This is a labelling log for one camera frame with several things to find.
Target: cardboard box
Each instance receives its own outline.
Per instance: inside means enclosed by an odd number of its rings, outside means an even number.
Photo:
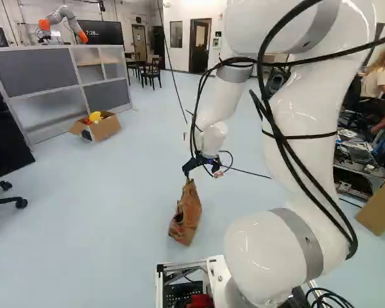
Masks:
[[[190,246],[201,217],[201,202],[194,180],[188,180],[177,203],[177,212],[170,222],[168,235]]]
[[[373,195],[355,218],[377,236],[385,232],[385,184]]]
[[[85,117],[77,120],[70,128],[70,132],[89,141],[101,141],[117,133],[121,129],[121,125],[115,113],[101,111],[101,116],[104,117],[104,119],[98,124],[85,124]]]

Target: chair wheel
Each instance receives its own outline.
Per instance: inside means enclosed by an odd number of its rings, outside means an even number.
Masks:
[[[13,187],[13,185],[10,182],[4,182],[4,184],[1,186],[4,191],[8,191]]]
[[[28,201],[27,199],[23,199],[22,201],[17,201],[15,203],[15,207],[17,207],[18,209],[24,209],[28,204]]]

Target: brown paper bag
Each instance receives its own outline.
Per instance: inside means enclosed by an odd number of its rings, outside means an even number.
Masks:
[[[190,246],[201,217],[201,202],[194,180],[188,180],[177,202],[177,212],[169,225],[168,235]]]

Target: cubicle partition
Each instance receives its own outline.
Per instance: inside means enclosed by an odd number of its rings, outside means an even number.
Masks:
[[[0,48],[0,91],[30,144],[87,114],[131,108],[122,46]]]

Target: open cardboard box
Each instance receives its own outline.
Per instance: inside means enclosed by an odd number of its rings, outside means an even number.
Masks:
[[[121,125],[115,113],[101,111],[101,116],[104,119],[98,124],[85,124],[86,117],[77,120],[70,128],[70,132],[74,135],[81,136],[88,141],[102,141],[121,129]]]
[[[385,183],[355,218],[377,236],[385,232]]]

